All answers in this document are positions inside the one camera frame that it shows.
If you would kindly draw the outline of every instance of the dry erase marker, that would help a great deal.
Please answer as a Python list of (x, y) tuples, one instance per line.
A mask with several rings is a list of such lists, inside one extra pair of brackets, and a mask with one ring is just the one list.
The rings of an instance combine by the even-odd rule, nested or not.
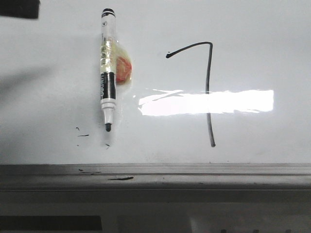
[(113, 10), (106, 8), (102, 13), (101, 105), (108, 132), (116, 109), (116, 42), (116, 16)]

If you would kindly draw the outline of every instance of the whiteboard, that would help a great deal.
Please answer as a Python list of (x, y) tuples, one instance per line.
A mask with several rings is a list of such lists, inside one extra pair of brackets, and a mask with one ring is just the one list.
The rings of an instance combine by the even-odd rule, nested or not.
[[(106, 7), (133, 66), (110, 133)], [(310, 1), (42, 0), (39, 20), (1, 17), (0, 163), (310, 163), (310, 14)], [(209, 96), (208, 45), (165, 57), (202, 41)]]

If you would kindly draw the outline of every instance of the metal ledge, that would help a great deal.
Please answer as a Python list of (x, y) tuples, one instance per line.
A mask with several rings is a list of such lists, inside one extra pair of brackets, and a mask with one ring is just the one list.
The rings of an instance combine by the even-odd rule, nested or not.
[(0, 191), (177, 189), (311, 189), (311, 164), (0, 166)]

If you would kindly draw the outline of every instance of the white surface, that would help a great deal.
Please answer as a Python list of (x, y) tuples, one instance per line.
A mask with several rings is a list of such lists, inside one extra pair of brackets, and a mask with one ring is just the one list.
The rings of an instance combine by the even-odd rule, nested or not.
[[(99, 75), (106, 7), (133, 65), (110, 133)], [(1, 17), (0, 163), (310, 163), (310, 13), (310, 1), (42, 0), (39, 20)], [(208, 46), (165, 58), (201, 41), (214, 44), (219, 113), (203, 101), (200, 111), (144, 114), (139, 102), (152, 95), (169, 93), (160, 111), (178, 109), (180, 93), (205, 98)], [(230, 108), (225, 91), (241, 103)]]

